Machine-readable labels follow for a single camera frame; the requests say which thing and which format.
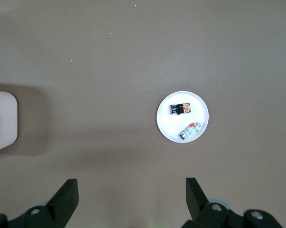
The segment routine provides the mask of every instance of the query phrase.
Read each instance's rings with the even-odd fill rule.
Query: white plate
[[[190,103],[191,112],[186,114],[170,114],[170,105]],[[209,113],[205,102],[196,94],[179,91],[167,96],[157,110],[157,125],[161,133],[176,143],[188,143],[200,137],[208,124]],[[179,133],[192,122],[202,124],[200,132],[183,140]]]

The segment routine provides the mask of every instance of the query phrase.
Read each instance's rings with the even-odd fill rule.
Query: metal bolt
[[[258,220],[261,220],[261,219],[264,218],[263,215],[262,215],[261,213],[257,212],[257,211],[252,211],[252,212],[251,212],[251,215],[252,215],[255,219],[258,219]]]
[[[36,208],[34,210],[31,211],[31,215],[35,215],[35,214],[38,214],[40,212],[40,209]]]
[[[212,208],[213,210],[215,210],[215,211],[221,211],[221,210],[222,210],[222,208],[220,207],[219,204],[213,204],[213,205],[211,206],[211,208]]]

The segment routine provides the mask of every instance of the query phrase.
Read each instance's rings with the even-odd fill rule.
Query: table surface
[[[77,178],[68,228],[178,228],[196,177],[286,227],[286,0],[0,1],[0,90],[18,101],[0,151],[10,219]],[[157,127],[176,91],[209,109],[191,143]]]

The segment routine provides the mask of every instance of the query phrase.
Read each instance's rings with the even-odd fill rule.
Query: screw
[[[40,212],[40,209],[36,208],[34,210],[31,211],[31,215],[35,215],[35,214],[38,214]]]
[[[262,215],[261,213],[257,212],[257,211],[252,211],[252,212],[251,212],[251,215],[252,215],[255,219],[258,219],[258,220],[261,220],[261,219],[264,218],[263,215]]]
[[[211,206],[211,208],[212,208],[213,210],[215,210],[215,211],[221,211],[221,210],[222,210],[222,208],[220,207],[219,204],[213,204],[213,205]]]

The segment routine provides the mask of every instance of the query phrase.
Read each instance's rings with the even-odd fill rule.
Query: plastic storage box
[[[0,91],[0,149],[15,142],[18,136],[18,104],[15,97]]]

